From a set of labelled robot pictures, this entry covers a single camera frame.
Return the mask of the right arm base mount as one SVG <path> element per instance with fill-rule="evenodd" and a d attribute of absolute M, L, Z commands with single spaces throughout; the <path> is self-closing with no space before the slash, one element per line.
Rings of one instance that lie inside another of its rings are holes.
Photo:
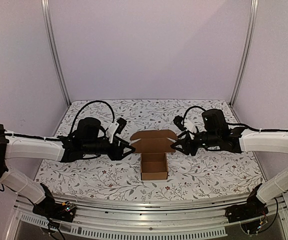
<path fill-rule="evenodd" d="M 260 217 L 269 213 L 267 205 L 256 197 L 261 185 L 260 183 L 251 191 L 246 203 L 234 204 L 225 208 L 225 217 L 229 223 Z"/>

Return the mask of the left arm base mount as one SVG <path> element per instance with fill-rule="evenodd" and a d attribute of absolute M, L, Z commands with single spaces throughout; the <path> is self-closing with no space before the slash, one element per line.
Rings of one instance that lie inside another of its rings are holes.
<path fill-rule="evenodd" d="M 40 185 L 44 190 L 45 198 L 40 203 L 34 204 L 32 212 L 46 218 L 72 223 L 77 210 L 76 204 L 69 201 L 56 203 L 48 187 L 43 183 Z"/>

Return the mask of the brown cardboard box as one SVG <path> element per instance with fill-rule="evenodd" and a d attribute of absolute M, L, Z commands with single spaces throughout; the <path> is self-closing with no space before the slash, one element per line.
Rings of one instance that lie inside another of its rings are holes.
<path fill-rule="evenodd" d="M 142 130 L 130 137 L 135 153 L 140 154 L 141 180 L 168 179 L 167 154 L 175 152 L 171 145 L 177 139 L 176 133 L 170 129 Z"/>

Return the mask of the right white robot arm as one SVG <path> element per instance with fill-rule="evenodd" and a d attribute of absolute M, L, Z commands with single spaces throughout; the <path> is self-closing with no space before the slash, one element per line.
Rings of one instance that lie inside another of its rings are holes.
<path fill-rule="evenodd" d="M 199 131 L 186 116 L 175 116 L 173 123 L 181 134 L 171 148 L 195 156 L 199 149 L 209 152 L 225 151 L 241 154 L 269 152 L 288 154 L 288 129 L 256 129 L 244 123 L 229 123 L 220 109 L 203 110 L 204 131 Z M 288 192 L 288 168 L 256 186 L 246 200 L 242 213 L 253 218 L 276 196 Z"/>

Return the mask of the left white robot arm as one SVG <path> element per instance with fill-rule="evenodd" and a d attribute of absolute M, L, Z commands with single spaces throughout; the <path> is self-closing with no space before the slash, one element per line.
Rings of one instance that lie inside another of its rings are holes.
<path fill-rule="evenodd" d="M 104 129 L 100 120 L 86 117 L 78 122 L 76 130 L 56 138 L 14 133 L 0 124 L 0 184 L 38 205 L 47 217 L 54 217 L 59 210 L 49 189 L 7 165 L 6 161 L 24 158 L 72 163 L 102 155 L 112 161 L 121 161 L 136 150 L 118 136 L 126 123 L 119 118 Z"/>

